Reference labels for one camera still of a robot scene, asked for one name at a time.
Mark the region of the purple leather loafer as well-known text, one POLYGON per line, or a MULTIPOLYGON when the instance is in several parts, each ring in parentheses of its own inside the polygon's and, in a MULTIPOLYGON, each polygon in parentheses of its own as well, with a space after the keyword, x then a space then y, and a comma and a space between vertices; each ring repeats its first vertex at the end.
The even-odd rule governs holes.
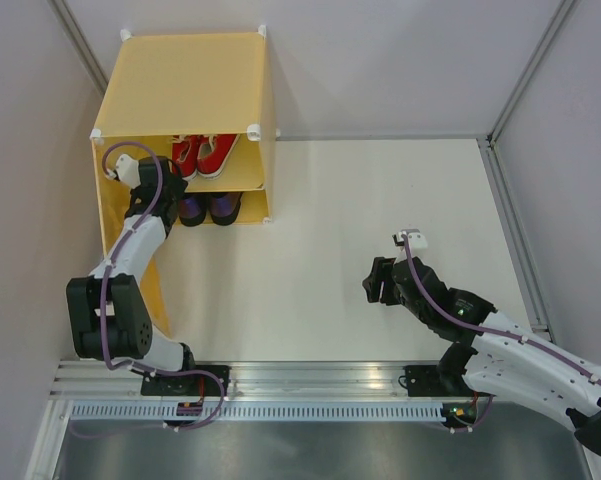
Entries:
POLYGON ((178 203, 178 216, 186 227, 201 225, 206 215, 207 197, 204 193, 186 193, 178 203))
POLYGON ((214 224, 229 226, 239 215, 242 192, 214 192, 209 194, 208 211, 214 224))

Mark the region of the red canvas sneaker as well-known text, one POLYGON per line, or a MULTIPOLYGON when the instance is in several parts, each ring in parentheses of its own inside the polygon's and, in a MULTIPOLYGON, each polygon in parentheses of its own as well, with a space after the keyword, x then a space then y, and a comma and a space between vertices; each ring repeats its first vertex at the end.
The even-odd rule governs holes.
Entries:
POLYGON ((196 154, 198 174, 207 179, 218 177, 223 172, 239 137, 239 134, 198 136, 196 154))
POLYGON ((201 138, 198 135, 179 135, 172 138, 172 171, 185 181, 191 181, 197 175, 200 142, 201 138))

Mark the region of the yellow plastic shoe cabinet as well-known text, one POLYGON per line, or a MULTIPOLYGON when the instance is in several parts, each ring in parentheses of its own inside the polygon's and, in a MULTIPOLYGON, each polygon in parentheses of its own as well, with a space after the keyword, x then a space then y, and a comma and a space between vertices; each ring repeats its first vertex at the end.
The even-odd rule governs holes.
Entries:
POLYGON ((128 187, 106 178, 102 156, 169 156, 174 140, 234 134, 223 172, 197 175, 192 193, 239 192, 240 225, 272 219, 276 119, 266 29, 130 36, 120 47, 90 140, 103 249, 123 228, 128 187))

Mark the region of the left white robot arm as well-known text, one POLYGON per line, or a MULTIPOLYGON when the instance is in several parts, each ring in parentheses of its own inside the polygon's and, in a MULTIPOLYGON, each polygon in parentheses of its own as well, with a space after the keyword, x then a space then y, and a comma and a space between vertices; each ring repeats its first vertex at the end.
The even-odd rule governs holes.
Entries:
POLYGON ((111 370, 127 368, 148 381, 163 381, 175 395, 223 397, 225 379, 195 365, 184 343, 154 327, 140 283, 176 219, 186 182, 163 156, 136 160, 121 155, 115 180, 130 189, 122 231, 102 262, 66 287, 74 349, 111 370))

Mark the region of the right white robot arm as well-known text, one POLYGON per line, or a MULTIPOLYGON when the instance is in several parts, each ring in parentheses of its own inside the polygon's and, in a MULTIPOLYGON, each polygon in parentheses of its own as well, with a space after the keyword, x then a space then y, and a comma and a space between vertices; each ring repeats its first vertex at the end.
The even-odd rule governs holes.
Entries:
POLYGON ((450 342, 439 388, 493 395, 540 413, 601 457, 601 366, 510 320, 478 295, 447 287, 419 258, 377 257, 362 287, 368 302, 401 305, 450 342))

